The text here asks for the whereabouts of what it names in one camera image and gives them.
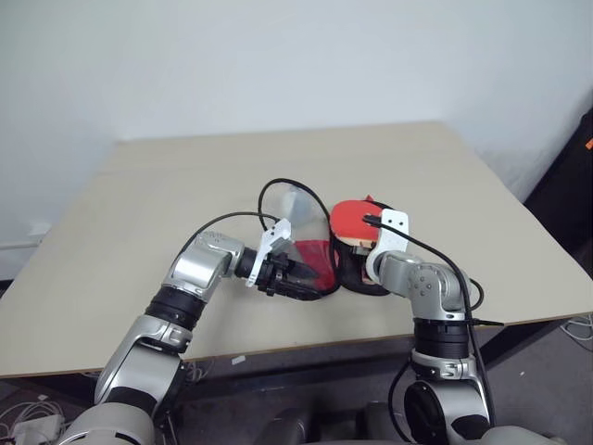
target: power strip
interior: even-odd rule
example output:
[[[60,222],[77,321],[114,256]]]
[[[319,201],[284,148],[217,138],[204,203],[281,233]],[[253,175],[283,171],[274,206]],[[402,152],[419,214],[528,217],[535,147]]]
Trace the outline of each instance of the power strip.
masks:
[[[64,417],[59,414],[19,422],[15,425],[13,436],[16,445],[39,445],[57,439]]]

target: gray floor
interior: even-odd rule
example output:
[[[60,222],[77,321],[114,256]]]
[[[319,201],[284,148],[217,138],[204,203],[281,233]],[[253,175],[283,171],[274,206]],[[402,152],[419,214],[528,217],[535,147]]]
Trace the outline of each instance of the gray floor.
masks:
[[[480,338],[484,341],[493,334],[494,331],[481,331]],[[390,352],[403,354],[409,346],[406,339],[382,340],[262,354],[248,357],[237,365],[219,359],[211,366],[207,378]],[[571,445],[593,443],[593,354],[580,349],[562,331],[556,330],[538,340],[492,369],[489,375],[500,424],[520,425],[557,435]],[[183,405],[184,425],[180,428],[180,439],[182,444],[195,445],[251,444],[266,423],[284,408],[314,406],[319,413],[354,412],[368,401],[383,401],[391,378],[392,373],[371,375],[190,401]],[[410,381],[411,375],[407,375],[400,387],[404,388]],[[34,400],[35,397],[23,390],[10,393],[6,385],[0,385],[0,399],[3,391],[5,398],[0,400],[0,411],[15,402]],[[78,412],[75,407],[63,404],[69,415]],[[401,412],[400,403],[396,405],[396,411]],[[327,425],[323,437],[349,439],[353,432],[354,422],[346,420]]]

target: dark table leg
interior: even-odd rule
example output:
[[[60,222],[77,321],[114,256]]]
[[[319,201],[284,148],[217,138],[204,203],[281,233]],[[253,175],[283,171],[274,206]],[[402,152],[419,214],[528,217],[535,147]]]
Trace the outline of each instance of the dark table leg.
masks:
[[[0,280],[0,293],[7,290],[10,285],[12,285],[12,280]]]
[[[481,349],[486,369],[491,369],[549,334],[566,320],[513,324],[492,337]]]

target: beige tabletop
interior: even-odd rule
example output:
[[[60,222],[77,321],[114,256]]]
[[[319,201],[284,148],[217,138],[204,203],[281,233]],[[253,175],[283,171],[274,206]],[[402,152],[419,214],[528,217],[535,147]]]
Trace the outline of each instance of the beige tabletop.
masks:
[[[593,311],[588,276],[457,135],[435,122],[134,141],[118,145],[0,299],[0,375],[102,367],[197,226],[254,210],[275,177],[328,206],[406,211],[410,233],[486,289],[476,316],[520,323]],[[217,224],[255,248],[260,227]],[[435,261],[416,247],[409,251]],[[315,302],[225,280],[184,358],[408,335],[409,303],[340,290]]]

